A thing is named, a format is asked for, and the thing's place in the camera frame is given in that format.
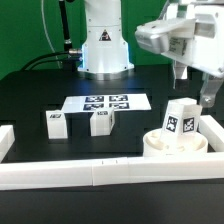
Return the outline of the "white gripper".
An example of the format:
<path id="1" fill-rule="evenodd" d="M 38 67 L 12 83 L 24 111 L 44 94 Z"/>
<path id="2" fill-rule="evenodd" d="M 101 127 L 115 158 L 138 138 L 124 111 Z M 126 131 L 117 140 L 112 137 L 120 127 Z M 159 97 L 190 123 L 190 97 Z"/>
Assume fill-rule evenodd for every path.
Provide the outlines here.
<path id="1" fill-rule="evenodd" d="M 136 28 L 135 37 L 142 49 L 174 60 L 175 79 L 188 78 L 187 66 L 206 72 L 200 105 L 214 106 L 224 83 L 224 0 L 167 2 L 158 19 Z"/>

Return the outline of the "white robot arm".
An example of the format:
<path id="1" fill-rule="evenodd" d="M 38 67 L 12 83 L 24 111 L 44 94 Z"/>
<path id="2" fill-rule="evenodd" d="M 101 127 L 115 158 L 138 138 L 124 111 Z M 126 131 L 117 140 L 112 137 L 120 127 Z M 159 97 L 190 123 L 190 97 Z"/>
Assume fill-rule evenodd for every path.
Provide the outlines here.
<path id="1" fill-rule="evenodd" d="M 113 79 L 134 67 L 122 36 L 121 0 L 84 0 L 87 38 L 79 70 L 99 80 Z M 181 88 L 187 69 L 203 72 L 200 104 L 214 105 L 224 84 L 224 0 L 166 2 L 159 18 L 139 25 L 140 48 L 172 60 L 174 86 Z"/>

